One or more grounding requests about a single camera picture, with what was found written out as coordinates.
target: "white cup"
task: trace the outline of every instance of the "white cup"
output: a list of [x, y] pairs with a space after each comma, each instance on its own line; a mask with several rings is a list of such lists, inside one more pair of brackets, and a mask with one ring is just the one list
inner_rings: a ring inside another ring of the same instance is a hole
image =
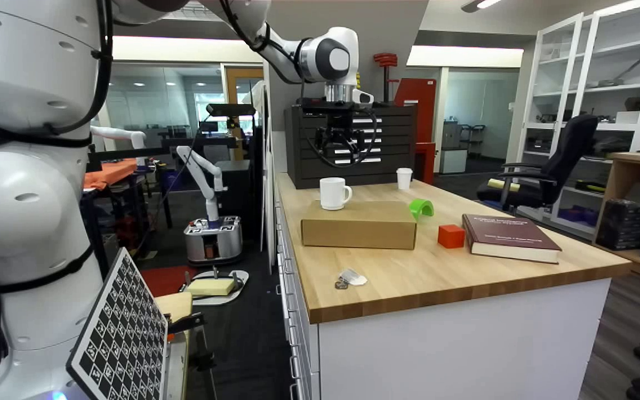
[[320, 179], [320, 207], [323, 209], [342, 209], [350, 199], [350, 186], [344, 178], [323, 178]]
[[400, 190], [408, 190], [408, 184], [412, 184], [412, 168], [402, 167], [402, 168], [395, 168], [395, 186]]

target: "mug handle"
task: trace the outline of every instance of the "mug handle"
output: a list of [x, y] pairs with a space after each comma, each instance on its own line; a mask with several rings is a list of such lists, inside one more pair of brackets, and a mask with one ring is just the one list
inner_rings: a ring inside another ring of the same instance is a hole
[[347, 204], [350, 199], [350, 186], [344, 186], [344, 199], [342, 204]]

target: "green object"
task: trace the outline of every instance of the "green object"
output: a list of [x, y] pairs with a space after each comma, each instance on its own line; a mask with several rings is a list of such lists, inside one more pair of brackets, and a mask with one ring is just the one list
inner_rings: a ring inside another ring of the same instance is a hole
[[432, 217], [433, 215], [433, 201], [432, 199], [412, 199], [408, 201], [408, 214], [414, 215], [414, 219], [422, 219], [422, 217]]

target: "white shelving unit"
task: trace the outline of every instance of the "white shelving unit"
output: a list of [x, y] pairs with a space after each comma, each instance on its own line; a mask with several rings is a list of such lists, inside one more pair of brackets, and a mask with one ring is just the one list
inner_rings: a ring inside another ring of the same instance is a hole
[[[597, 140], [620, 140], [624, 149], [640, 151], [640, 0], [592, 15], [578, 14], [543, 29], [527, 93], [525, 128], [518, 140], [523, 163], [547, 163], [565, 123], [579, 113], [603, 120]], [[575, 183], [607, 183], [608, 168], [612, 163], [604, 157], [583, 157], [552, 207], [549, 224], [592, 237], [594, 227], [562, 219], [560, 209], [600, 210], [603, 195], [579, 190]]]

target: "red book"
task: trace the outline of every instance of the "red book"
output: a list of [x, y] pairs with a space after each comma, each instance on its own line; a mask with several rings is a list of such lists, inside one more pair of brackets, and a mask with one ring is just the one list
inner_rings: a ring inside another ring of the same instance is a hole
[[525, 217], [462, 215], [469, 250], [477, 255], [560, 261], [562, 248]]

